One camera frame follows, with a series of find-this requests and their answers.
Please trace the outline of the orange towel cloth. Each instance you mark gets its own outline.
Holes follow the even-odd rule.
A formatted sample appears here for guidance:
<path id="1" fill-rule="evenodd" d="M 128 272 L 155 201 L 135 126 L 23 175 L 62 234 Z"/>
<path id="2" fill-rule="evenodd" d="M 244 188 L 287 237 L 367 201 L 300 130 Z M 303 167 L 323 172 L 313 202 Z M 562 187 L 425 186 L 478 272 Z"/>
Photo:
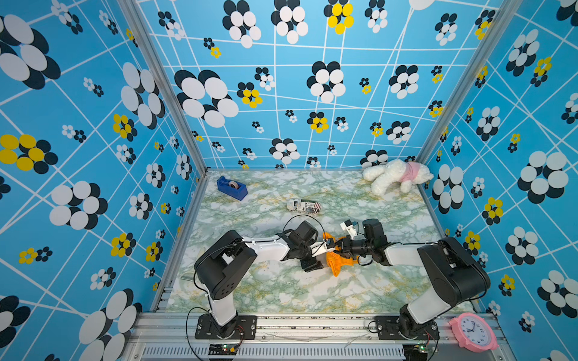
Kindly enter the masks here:
<path id="1" fill-rule="evenodd" d="M 325 254 L 326 262 L 334 277 L 340 274 L 343 266 L 354 266 L 359 260 L 359 256 L 347 258 L 337 254 L 337 251 L 341 251 L 341 249 L 342 247 L 337 245 L 334 251 L 328 251 Z"/>

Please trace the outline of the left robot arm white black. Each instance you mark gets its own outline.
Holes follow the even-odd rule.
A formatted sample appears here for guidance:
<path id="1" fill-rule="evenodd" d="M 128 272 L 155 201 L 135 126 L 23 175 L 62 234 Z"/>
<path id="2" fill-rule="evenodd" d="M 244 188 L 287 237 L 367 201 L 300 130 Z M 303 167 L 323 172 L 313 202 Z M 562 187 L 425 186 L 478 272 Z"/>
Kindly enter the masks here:
<path id="1" fill-rule="evenodd" d="M 238 316 L 233 291 L 253 264 L 299 260 L 302 270 L 311 272 L 323 267 L 318 257 L 332 250 L 329 243 L 307 221 L 263 239 L 243 237 L 235 230 L 225 233 L 194 264 L 200 288 L 208 294 L 213 323 L 233 326 Z"/>

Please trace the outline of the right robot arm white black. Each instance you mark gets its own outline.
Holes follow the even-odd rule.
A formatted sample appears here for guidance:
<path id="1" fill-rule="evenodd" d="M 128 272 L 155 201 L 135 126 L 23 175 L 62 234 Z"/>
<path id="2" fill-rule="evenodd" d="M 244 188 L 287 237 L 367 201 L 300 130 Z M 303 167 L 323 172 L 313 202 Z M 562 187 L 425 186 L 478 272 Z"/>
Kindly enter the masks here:
<path id="1" fill-rule="evenodd" d="M 377 219 L 363 222 L 364 237 L 346 236 L 337 241 L 337 254 L 346 259 L 370 257 L 382 266 L 422 267 L 430 287 L 400 309 L 399 324 L 405 332 L 422 329 L 456 305 L 479 299 L 491 281 L 479 263 L 453 237 L 437 242 L 390 242 Z"/>

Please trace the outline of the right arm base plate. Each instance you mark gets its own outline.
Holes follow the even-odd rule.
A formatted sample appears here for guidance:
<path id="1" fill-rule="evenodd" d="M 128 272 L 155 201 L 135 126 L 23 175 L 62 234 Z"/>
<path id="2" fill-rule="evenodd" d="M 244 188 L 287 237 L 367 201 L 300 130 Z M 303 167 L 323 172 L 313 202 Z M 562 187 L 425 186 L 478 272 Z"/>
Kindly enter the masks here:
<path id="1" fill-rule="evenodd" d="M 440 339 L 439 327 L 434 320 L 418 324 L 407 318 L 399 316 L 376 316 L 374 317 L 380 340 L 386 341 L 438 341 Z"/>

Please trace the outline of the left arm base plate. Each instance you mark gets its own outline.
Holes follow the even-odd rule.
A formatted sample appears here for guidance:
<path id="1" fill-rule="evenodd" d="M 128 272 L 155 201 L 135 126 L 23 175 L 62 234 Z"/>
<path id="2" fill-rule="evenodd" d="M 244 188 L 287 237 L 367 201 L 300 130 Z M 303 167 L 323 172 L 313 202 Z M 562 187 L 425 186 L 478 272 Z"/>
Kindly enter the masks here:
<path id="1" fill-rule="evenodd" d="M 257 317 L 237 315 L 224 326 L 219 326 L 211 314 L 203 314 L 197 322 L 195 339 L 243 339 L 254 340 L 257 331 Z"/>

